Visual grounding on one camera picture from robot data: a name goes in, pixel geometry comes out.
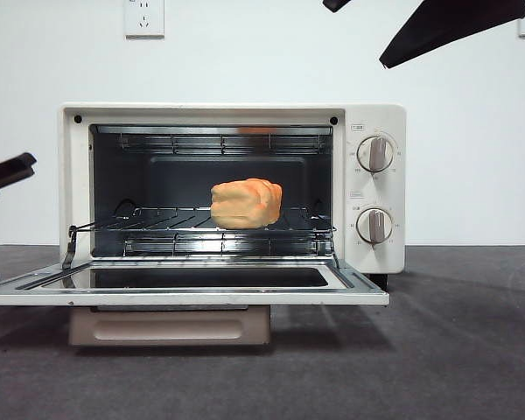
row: control knob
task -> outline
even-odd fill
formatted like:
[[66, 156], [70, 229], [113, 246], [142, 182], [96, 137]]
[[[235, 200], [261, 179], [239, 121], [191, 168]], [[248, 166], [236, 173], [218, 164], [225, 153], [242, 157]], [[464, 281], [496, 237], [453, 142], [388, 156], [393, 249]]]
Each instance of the control knob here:
[[385, 242], [390, 237], [393, 230], [393, 221], [383, 210], [370, 208], [360, 214], [356, 222], [356, 228], [361, 239], [372, 245], [377, 245]]
[[357, 156], [366, 171], [381, 172], [393, 162], [393, 146], [385, 136], [371, 136], [360, 143]]

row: bread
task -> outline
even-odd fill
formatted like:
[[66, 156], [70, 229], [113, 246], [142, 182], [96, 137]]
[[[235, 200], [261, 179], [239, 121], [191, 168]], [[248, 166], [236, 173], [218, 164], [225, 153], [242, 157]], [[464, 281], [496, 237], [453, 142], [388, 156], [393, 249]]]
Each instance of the bread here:
[[261, 228], [276, 223], [281, 202], [280, 185], [266, 179], [250, 178], [215, 185], [210, 213], [219, 228]]

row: cream toaster oven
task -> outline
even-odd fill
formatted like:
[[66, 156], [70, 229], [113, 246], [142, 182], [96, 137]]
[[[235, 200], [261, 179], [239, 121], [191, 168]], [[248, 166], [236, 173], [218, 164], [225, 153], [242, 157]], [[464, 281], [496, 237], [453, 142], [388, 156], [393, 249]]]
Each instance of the cream toaster oven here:
[[[72, 306], [76, 345], [259, 344], [272, 305], [387, 305], [404, 266], [396, 105], [68, 103], [60, 260], [0, 305]], [[211, 187], [268, 179], [279, 220], [222, 229]]]

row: gray floor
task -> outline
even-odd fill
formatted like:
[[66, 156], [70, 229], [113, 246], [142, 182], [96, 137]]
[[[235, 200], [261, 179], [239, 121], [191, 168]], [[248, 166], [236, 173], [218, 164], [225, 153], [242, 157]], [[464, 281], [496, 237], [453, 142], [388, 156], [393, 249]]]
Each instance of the gray floor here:
[[[0, 247], [0, 276], [54, 263]], [[0, 308], [0, 419], [524, 419], [525, 248], [409, 248], [391, 305], [274, 308], [265, 348], [67, 345]]]

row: oven door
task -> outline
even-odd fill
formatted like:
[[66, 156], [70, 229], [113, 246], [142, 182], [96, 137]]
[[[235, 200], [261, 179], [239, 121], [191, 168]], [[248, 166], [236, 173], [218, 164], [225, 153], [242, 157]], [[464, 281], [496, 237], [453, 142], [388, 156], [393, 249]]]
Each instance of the oven door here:
[[387, 305], [389, 294], [334, 260], [102, 261], [0, 282], [0, 305]]

